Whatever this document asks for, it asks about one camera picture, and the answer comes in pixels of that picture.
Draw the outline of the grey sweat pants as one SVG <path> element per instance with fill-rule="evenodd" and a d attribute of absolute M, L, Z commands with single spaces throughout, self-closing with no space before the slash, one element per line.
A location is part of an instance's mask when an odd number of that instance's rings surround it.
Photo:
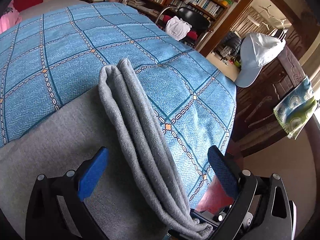
<path fill-rule="evenodd" d="M 124 225 L 129 238 L 139 223 L 163 222 L 208 237 L 213 228 L 191 218 L 169 145 L 128 59 L 104 66 L 97 87 L 1 148 L 1 210 L 20 236 L 36 176 L 76 168 L 101 146 L 110 161 L 89 204 L 105 232 Z"/>

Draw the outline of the dark wooden footboard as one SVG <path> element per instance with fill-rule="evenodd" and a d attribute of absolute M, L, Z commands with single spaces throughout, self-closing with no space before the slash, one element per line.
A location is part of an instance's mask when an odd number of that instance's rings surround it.
<path fill-rule="evenodd" d="M 249 87 L 237 88 L 232 140 L 243 157 L 286 137 L 273 109 L 304 79 L 300 58 L 291 46 L 285 46 L 276 59 L 262 68 Z"/>

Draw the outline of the green blue patterned towel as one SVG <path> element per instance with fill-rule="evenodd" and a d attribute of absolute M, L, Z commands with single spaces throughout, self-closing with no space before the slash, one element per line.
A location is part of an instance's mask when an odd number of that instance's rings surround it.
<path fill-rule="evenodd" d="M 273 113 L 287 137 L 296 140 L 318 107 L 319 102 L 306 76 L 274 107 Z"/>

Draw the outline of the blue checked bedspread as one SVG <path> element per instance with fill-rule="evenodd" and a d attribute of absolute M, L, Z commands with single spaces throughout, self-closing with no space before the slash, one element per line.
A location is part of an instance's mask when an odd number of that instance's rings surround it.
<path fill-rule="evenodd" d="M 236 86 L 199 52 L 121 3 L 77 4 L 1 34 L 1 145 L 98 84 L 101 68 L 127 58 L 170 146 L 189 203 L 214 171 L 210 146 L 225 152 Z"/>

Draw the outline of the light blue cap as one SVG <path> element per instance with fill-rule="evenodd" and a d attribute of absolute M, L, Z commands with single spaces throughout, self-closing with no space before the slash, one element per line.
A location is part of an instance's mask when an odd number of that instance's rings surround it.
<path fill-rule="evenodd" d="M 241 70 L 234 81 L 240 88 L 253 84 L 263 66 L 273 61 L 284 49 L 286 41 L 262 33 L 248 33 L 240 47 Z"/>

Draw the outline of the black office chair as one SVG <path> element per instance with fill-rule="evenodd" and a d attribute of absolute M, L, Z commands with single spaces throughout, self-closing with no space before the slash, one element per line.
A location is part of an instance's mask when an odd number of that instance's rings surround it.
<path fill-rule="evenodd" d="M 204 36 L 207 35 L 207 33 L 209 32 L 210 21 L 204 16 L 202 16 L 201 14 L 199 14 L 198 12 L 195 12 L 194 10 L 191 10 L 187 7 L 178 8 L 172 5 L 164 8 L 160 12 L 160 14 L 155 20 L 155 24 L 157 24 L 158 20 L 161 18 L 164 12 L 168 9 L 176 10 L 175 16 L 192 25 L 192 28 L 189 31 L 189 33 L 187 33 L 186 37 L 180 40 L 180 42 L 195 48 L 197 44 L 201 42 L 204 39 Z M 165 18 L 166 18 L 166 15 L 163 16 L 162 18 L 163 24 L 161 24 L 160 27 L 165 28 L 168 20 L 170 20 L 173 17 L 169 18 L 167 21 L 165 20 Z"/>

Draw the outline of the pink blanket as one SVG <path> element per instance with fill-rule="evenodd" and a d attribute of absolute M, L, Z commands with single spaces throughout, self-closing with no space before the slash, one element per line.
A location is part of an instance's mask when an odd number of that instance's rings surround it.
<path fill-rule="evenodd" d="M 11 0 L 10 4 L 4 11 L 4 14 L 0 19 L 0 33 L 5 32 L 11 27 L 22 22 L 22 16 L 14 7 L 14 0 Z"/>

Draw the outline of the white bag on chair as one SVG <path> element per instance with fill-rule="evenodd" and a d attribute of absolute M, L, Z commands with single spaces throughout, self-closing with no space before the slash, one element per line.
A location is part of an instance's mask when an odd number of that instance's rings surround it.
<path fill-rule="evenodd" d="M 192 25 L 183 21 L 182 19 L 174 16 L 168 20 L 165 26 L 165 32 L 174 38 L 176 41 L 180 41 L 186 37 L 187 33 L 191 30 Z"/>

